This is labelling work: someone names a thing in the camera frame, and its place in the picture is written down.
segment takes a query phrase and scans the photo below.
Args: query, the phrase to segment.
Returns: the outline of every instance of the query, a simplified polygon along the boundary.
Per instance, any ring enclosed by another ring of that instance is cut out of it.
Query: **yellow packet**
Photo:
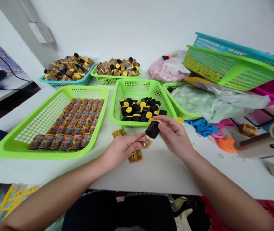
[[[120,128],[114,132],[112,132],[112,136],[115,138],[116,136],[126,136],[126,133],[124,131],[123,128]],[[130,162],[130,164],[132,163],[136,163],[136,162],[139,162],[143,160],[143,157],[142,157],[142,153],[141,153],[141,150],[140,149],[136,149],[132,152],[132,154],[130,155],[130,157],[128,158],[128,161]]]

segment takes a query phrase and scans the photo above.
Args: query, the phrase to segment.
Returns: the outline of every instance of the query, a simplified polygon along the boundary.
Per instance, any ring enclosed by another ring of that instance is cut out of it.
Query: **person's right hand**
[[[169,150],[181,160],[186,160],[189,154],[195,150],[188,138],[185,128],[170,116],[156,115],[153,116],[153,118],[162,121],[162,123],[158,125],[160,130],[159,134]]]

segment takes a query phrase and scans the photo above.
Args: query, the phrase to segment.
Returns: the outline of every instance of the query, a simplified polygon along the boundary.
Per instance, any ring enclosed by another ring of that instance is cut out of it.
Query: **black pants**
[[[118,203],[114,193],[101,191],[81,197],[66,212],[62,231],[104,230],[139,226],[146,231],[176,231],[168,197],[137,195]]]

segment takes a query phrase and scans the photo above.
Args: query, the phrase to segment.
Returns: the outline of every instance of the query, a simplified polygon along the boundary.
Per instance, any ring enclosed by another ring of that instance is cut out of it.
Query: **small portable fan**
[[[274,123],[268,133],[242,141],[237,149],[239,154],[247,158],[274,156]]]

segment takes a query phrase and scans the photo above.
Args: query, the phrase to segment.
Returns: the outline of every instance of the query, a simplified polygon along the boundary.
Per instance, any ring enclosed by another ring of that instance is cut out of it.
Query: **hand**
[[[156,115],[153,118],[162,121],[158,125],[159,134],[169,150],[181,160],[186,160],[189,153],[195,150],[185,128],[170,116]]]
[[[136,141],[145,135],[145,133],[139,133],[136,136],[115,137],[100,157],[105,167],[111,170],[127,160],[134,150],[143,148],[143,145]]]

